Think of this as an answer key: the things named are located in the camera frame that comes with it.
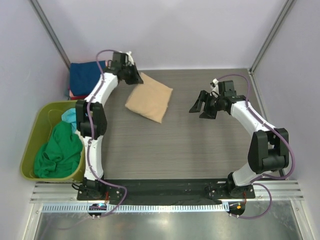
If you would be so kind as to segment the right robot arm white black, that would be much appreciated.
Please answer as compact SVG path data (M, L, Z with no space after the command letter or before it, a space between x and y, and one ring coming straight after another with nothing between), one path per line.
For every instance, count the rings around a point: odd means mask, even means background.
M214 79L210 86L211 92L200 91L189 112L210 120L214 120L219 111L227 112L251 136L247 163L228 175L224 187L229 197L241 198L255 180L289 166L289 133L265 121L244 95L237 94L233 81Z

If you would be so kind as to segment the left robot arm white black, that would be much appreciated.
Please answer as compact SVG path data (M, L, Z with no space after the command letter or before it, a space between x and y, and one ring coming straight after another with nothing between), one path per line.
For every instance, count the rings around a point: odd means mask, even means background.
M98 54L106 52L112 52L112 59L102 67L99 55L96 56L99 80L91 93L75 104L76 129L82 136L85 153L85 171L78 188L78 200L101 200L107 194L102 166L102 141L108 125L105 103L120 81L127 85L144 83L130 51L107 49Z

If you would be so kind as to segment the olive green plastic bin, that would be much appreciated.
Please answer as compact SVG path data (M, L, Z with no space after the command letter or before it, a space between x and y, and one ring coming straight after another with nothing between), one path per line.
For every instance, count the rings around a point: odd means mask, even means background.
M63 178L40 178L34 173L34 162L38 150L48 142L53 128L67 110L76 107L75 100L56 101L44 105L37 112L20 162L20 173L29 181L45 183L80 183L85 173L85 151L82 150L79 165L69 176Z

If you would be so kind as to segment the beige t shirt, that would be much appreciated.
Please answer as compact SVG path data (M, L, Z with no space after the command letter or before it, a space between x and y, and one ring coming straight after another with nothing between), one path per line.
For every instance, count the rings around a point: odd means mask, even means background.
M143 84L138 84L132 90L126 100L125 107L136 114L161 124L173 89L143 72L140 76Z

